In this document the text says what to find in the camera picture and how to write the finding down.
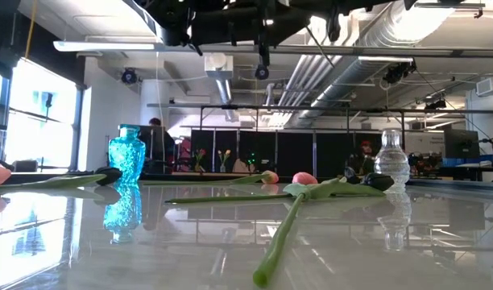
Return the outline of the black desk monitor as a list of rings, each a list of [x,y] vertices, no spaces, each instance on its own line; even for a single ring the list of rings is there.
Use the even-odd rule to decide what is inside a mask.
[[[444,144],[446,158],[476,159],[480,156],[477,131],[445,130]]]
[[[146,145],[148,160],[164,160],[164,129],[161,126],[141,126],[139,139]]]

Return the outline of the clear glass vase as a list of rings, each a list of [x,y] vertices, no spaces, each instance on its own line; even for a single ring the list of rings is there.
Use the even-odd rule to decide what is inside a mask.
[[[408,157],[401,147],[401,131],[398,128],[387,128],[382,131],[382,147],[376,158],[376,173],[390,176],[394,184],[385,191],[386,194],[405,193],[405,185],[410,176]]]

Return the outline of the black artificial tulip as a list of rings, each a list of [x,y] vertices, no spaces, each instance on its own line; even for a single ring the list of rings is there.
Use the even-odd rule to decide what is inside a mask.
[[[188,204],[219,201],[260,201],[282,198],[297,198],[301,194],[304,200],[319,200],[329,197],[382,197],[394,180],[384,174],[369,173],[357,184],[352,184],[353,177],[342,177],[321,182],[320,184],[289,184],[284,188],[284,194],[250,195],[236,197],[195,197],[167,200],[168,204]]]
[[[99,168],[96,171],[67,173],[12,173],[0,185],[0,193],[12,190],[76,189],[86,185],[108,185],[122,177],[117,168]]]

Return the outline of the black aluminium table frame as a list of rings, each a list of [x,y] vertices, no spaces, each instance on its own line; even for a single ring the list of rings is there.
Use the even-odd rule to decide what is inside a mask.
[[[43,181],[53,177],[62,176],[61,173],[34,173],[34,172],[17,172],[12,173],[10,178],[4,184],[22,184],[28,182]],[[234,180],[243,177],[250,177],[249,174],[235,173],[195,173],[195,172],[174,172],[173,174],[142,174],[140,181],[218,181]],[[493,191],[492,182],[466,181],[466,180],[428,180],[428,179],[410,179],[407,186],[422,186],[431,188],[446,189],[474,189]]]

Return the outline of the grey overhead crossbar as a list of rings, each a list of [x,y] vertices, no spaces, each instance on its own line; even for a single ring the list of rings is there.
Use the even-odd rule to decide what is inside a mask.
[[[161,43],[105,43],[55,41],[54,48],[59,52],[223,52],[256,54],[255,45],[231,46],[228,44],[202,45],[199,48],[170,47]],[[315,47],[308,45],[280,45],[269,48],[273,54],[284,55],[326,55],[335,56],[411,56],[428,58],[485,58],[493,59],[493,49],[482,48],[389,48],[389,47]]]

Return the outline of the vase with yellow flowers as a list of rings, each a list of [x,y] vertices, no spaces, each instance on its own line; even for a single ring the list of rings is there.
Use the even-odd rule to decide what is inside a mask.
[[[217,153],[218,153],[218,157],[220,159],[220,168],[219,168],[219,170],[220,170],[220,172],[226,172],[226,161],[230,157],[231,150],[230,149],[226,149],[224,151],[218,150]]]

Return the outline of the white ceiling vent box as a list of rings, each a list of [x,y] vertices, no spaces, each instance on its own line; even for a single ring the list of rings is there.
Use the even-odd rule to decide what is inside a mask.
[[[205,55],[204,70],[208,77],[229,80],[234,76],[234,57],[221,52]]]

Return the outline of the black pipe rack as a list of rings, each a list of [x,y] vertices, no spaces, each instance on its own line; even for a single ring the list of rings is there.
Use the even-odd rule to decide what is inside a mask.
[[[400,130],[402,132],[402,148],[405,149],[405,136],[404,133],[406,131],[405,129],[405,113],[410,113],[410,110],[407,109],[396,109],[396,108],[352,108],[352,107],[311,107],[311,106],[253,106],[253,105],[201,105],[199,106],[200,108],[200,115],[199,115],[199,125],[197,126],[199,131],[203,130],[203,121],[204,121],[204,111],[205,109],[213,109],[213,110],[225,110],[225,111],[236,111],[236,110],[253,110],[256,113],[256,117],[254,118],[255,120],[255,126],[253,127],[255,131],[259,131],[259,111],[260,110],[266,110],[268,111],[275,111],[278,113],[284,113],[284,112],[289,112],[289,113],[295,113],[295,112],[300,112],[300,111],[320,111],[322,113],[324,112],[342,112],[345,113],[344,119],[346,120],[346,129],[316,129],[316,128],[304,128],[304,127],[295,127],[293,130],[297,131],[312,131],[312,136],[313,136],[313,167],[316,167],[316,162],[317,162],[317,133],[316,131],[340,131],[344,130],[347,133],[347,136],[350,135],[350,113],[355,112],[356,114],[352,115],[353,119],[355,119],[356,116],[359,116],[361,113],[367,113],[367,114],[386,114],[386,115],[391,115],[393,114],[400,114],[400,117],[394,117],[397,121],[400,122]],[[237,126],[237,127],[232,127],[232,126],[211,126],[210,128],[213,128],[216,130],[217,128],[222,128],[222,129],[234,129],[236,128],[237,130],[237,154],[239,153],[239,138],[240,138],[240,133],[239,131],[241,129],[248,129],[248,127],[245,126]]]

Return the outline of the black partition screen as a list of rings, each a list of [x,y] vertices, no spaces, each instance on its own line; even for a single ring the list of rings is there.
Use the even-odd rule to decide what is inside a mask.
[[[192,130],[185,152],[193,157],[196,149],[205,149],[201,166],[206,172],[219,172],[218,150],[231,150],[226,161],[226,172],[240,172],[234,168],[239,160],[251,166],[250,172],[272,170],[279,176],[290,177],[307,172],[319,179],[335,177],[349,167],[359,172],[358,156],[362,141],[370,141],[374,156],[381,148],[381,135],[377,133],[316,132],[317,162],[313,167],[312,132],[239,131],[237,154],[237,130]]]

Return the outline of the blue glass vase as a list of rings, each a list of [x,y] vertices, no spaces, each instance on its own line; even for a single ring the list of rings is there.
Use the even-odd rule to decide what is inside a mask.
[[[139,139],[140,127],[130,124],[119,126],[119,136],[109,142],[109,163],[122,173],[121,183],[136,184],[143,170],[146,144]]]

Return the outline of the white wall air unit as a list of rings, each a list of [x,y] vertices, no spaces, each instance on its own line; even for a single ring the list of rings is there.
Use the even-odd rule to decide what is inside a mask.
[[[493,77],[488,77],[477,82],[475,92],[478,97],[488,97],[493,95]]]

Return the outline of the black ceiling light fixture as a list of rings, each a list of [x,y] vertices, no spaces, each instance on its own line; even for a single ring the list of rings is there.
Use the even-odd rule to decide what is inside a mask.
[[[399,62],[388,67],[386,74],[383,76],[383,80],[389,85],[393,85],[415,71],[416,62],[414,60],[410,62]]]

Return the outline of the grey box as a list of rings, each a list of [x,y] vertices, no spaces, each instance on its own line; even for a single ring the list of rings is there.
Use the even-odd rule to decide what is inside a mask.
[[[14,172],[37,172],[38,162],[34,159],[16,160],[13,162]]]

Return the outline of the person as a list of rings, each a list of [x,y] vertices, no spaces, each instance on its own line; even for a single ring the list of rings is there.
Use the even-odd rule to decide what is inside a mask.
[[[174,162],[175,140],[168,133],[159,118],[151,118],[150,126],[161,126],[164,129],[164,160],[152,160],[153,164],[164,174],[171,174]]]
[[[374,171],[375,156],[370,141],[365,140],[361,142],[358,161],[360,173],[367,174]]]

